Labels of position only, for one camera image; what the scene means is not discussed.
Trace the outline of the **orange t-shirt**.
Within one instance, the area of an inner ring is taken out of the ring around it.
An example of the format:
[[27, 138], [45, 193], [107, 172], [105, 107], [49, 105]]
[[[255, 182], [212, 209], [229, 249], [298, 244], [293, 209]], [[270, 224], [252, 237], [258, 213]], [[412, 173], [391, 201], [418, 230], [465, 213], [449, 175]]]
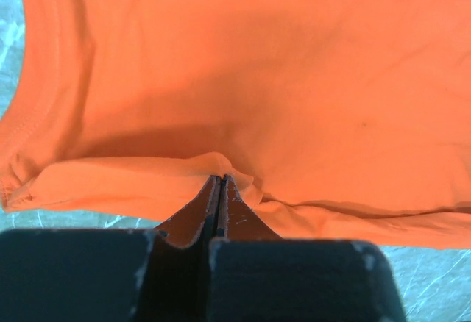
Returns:
[[284, 237], [470, 247], [470, 0], [24, 0], [4, 210], [163, 221], [230, 175]]

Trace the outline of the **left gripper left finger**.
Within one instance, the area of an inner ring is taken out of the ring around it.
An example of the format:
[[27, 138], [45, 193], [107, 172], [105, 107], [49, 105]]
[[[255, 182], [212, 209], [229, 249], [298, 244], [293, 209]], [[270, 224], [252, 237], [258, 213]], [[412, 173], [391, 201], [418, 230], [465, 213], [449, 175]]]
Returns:
[[3, 321], [203, 321], [221, 180], [154, 229], [1, 233]]

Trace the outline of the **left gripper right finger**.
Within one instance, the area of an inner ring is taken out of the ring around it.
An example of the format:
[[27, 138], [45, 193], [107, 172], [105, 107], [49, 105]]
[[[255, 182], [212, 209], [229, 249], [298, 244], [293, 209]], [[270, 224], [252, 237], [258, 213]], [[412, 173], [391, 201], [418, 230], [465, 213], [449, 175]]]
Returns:
[[295, 240], [275, 234], [222, 182], [209, 245], [211, 321], [404, 321], [392, 270], [362, 240]]

